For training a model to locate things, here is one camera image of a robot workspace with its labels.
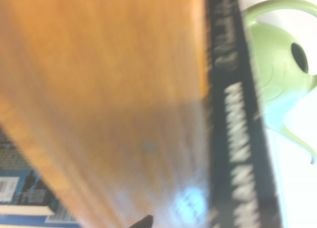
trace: book spine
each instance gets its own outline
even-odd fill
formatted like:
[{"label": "book spine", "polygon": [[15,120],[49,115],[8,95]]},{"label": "book spine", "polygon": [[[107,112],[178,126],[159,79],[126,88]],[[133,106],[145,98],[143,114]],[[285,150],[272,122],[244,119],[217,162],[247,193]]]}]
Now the book spine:
[{"label": "book spine", "polygon": [[212,228],[280,228],[238,0],[208,0]]}]

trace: wood grain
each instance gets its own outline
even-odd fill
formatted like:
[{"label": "wood grain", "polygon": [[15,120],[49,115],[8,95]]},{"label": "wood grain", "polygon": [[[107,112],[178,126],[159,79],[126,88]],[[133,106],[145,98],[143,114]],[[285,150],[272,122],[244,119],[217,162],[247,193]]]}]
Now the wood grain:
[{"label": "wood grain", "polygon": [[206,225],[205,42],[204,0],[0,0],[0,121],[83,227]]}]

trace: watering can spout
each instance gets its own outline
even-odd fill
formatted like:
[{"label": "watering can spout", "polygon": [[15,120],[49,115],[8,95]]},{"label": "watering can spout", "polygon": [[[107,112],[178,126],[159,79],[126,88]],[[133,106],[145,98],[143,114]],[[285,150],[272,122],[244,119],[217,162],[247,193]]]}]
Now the watering can spout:
[{"label": "watering can spout", "polygon": [[289,139],[293,143],[299,145],[303,149],[305,149],[310,155],[311,155],[311,164],[316,164],[317,163],[317,152],[306,142],[304,142],[302,139],[300,139],[297,135],[292,133],[285,125],[283,122],[280,127],[278,128],[273,128],[274,131],[277,133],[281,134],[285,138]]},{"label": "watering can spout", "polygon": [[317,87],[317,75],[311,76],[309,79],[308,92],[314,90]]}]

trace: green watering can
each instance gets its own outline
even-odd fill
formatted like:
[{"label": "green watering can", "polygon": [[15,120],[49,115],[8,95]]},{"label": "green watering can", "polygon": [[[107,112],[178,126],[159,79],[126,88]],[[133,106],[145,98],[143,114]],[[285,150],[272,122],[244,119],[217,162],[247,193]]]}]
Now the green watering can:
[{"label": "green watering can", "polygon": [[257,22],[260,14],[277,9],[296,9],[317,17],[317,6],[304,0],[268,0],[247,9],[246,24],[251,31],[250,48],[260,77],[264,123],[308,151],[311,164],[315,164],[316,150],[286,127],[284,116],[317,86],[317,75],[308,74],[305,52],[292,35]]}]

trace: wooden table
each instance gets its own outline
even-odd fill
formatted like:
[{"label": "wooden table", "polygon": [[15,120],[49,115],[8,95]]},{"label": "wooden table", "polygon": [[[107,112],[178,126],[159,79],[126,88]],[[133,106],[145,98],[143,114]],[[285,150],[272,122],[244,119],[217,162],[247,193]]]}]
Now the wooden table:
[{"label": "wooden table", "polygon": [[205,227],[204,0],[0,0],[0,122],[82,227]]}]

